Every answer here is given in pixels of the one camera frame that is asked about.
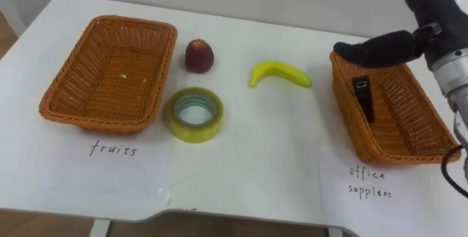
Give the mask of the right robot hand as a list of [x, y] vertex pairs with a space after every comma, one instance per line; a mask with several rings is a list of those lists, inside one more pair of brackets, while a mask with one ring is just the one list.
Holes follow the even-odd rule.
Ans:
[[393, 67], [424, 56], [435, 64], [467, 55], [467, 13], [458, 0], [405, 0], [418, 28], [371, 38], [358, 44], [337, 42], [333, 52], [359, 67]]

